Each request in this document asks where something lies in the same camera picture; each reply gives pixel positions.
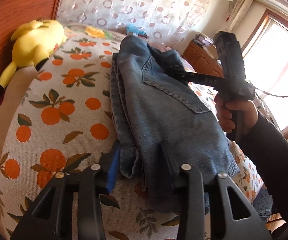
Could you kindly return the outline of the black sleeved right forearm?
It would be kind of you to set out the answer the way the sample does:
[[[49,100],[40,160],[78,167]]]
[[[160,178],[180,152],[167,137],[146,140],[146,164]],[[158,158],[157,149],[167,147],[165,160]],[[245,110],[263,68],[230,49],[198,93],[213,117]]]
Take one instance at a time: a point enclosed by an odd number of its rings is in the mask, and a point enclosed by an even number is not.
[[[256,165],[273,202],[288,222],[288,142],[261,113],[239,147]]]

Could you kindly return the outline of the right hand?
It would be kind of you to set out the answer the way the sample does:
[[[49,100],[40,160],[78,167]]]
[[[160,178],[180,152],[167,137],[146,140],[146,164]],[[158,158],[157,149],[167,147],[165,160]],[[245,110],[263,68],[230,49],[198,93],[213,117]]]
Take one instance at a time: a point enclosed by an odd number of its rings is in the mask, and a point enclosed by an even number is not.
[[[258,121],[258,111],[252,101],[233,100],[225,103],[219,94],[215,96],[217,118],[222,130],[230,133],[235,129],[233,111],[242,111],[244,114],[242,135],[247,135]]]

